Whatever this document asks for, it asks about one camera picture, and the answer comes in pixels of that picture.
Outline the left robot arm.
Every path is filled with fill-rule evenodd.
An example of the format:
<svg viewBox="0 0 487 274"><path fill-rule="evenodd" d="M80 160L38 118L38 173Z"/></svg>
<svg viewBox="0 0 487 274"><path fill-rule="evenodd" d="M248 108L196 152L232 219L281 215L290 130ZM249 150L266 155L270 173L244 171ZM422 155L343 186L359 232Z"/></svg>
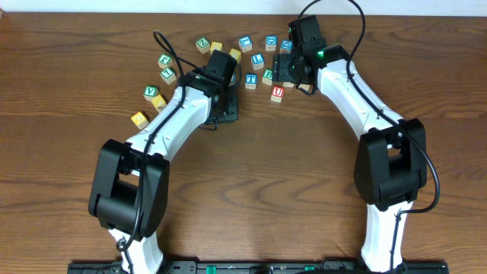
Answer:
<svg viewBox="0 0 487 274"><path fill-rule="evenodd" d="M101 148L88 211L116 239L126 273L156 273L164 256L156 230L167 208L170 162L204 123L237 119L232 75L189 72L140 133Z"/></svg>

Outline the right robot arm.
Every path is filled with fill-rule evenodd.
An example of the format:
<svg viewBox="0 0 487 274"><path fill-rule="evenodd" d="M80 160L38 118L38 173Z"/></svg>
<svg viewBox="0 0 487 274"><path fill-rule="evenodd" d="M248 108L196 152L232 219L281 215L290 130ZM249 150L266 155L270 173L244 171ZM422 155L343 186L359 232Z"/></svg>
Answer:
<svg viewBox="0 0 487 274"><path fill-rule="evenodd" d="M358 138L354 181L367 205L361 259L371 272L392 272L403 262L406 217L427 180L425 127L403 119L364 82L341 46L276 54L272 80L312 84L328 97Z"/></svg>

